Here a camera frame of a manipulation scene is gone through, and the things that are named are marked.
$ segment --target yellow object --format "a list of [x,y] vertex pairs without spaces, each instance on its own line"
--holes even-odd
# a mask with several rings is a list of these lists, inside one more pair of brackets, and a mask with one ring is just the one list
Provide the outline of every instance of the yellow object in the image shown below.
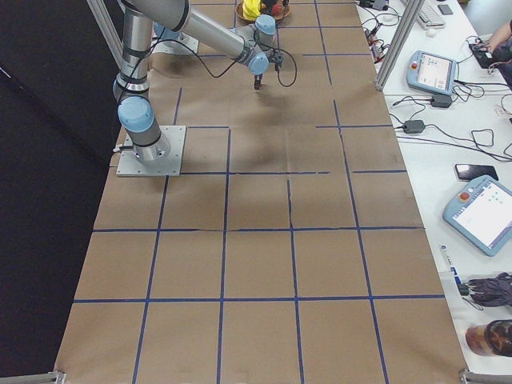
[[243,17],[248,20],[256,20],[262,14],[259,10],[261,0],[243,0],[242,11]]

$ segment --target red emergency stop button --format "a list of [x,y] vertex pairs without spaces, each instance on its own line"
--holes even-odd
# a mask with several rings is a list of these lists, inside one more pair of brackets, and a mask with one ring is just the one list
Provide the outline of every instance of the red emergency stop button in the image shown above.
[[458,198],[460,199],[461,202],[465,202],[467,201],[469,198],[470,198],[470,194],[468,194],[467,192],[462,192]]

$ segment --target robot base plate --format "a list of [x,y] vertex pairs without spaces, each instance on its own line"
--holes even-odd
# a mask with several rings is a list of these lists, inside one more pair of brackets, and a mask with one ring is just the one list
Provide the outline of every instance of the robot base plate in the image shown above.
[[[148,177],[148,176],[179,176],[182,169],[183,146],[185,145],[185,126],[160,126],[162,133],[170,142],[170,153],[164,158],[142,164],[132,150],[123,150],[119,158],[117,176]],[[124,146],[132,146],[127,135]]]

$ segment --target black wall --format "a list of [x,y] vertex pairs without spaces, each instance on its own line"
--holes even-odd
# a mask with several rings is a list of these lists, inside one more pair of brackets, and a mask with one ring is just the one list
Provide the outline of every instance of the black wall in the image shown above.
[[54,368],[118,134],[118,69],[85,1],[0,0],[0,15],[4,377]]

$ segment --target grid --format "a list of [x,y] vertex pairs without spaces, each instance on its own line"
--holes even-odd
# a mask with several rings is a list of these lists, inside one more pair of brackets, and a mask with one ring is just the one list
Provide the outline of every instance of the grid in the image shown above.
[[[233,3],[196,6],[239,24]],[[111,168],[56,364],[70,382],[458,380],[355,4],[291,6],[278,29],[301,71],[290,89],[153,58],[158,120],[188,125],[182,176]]]

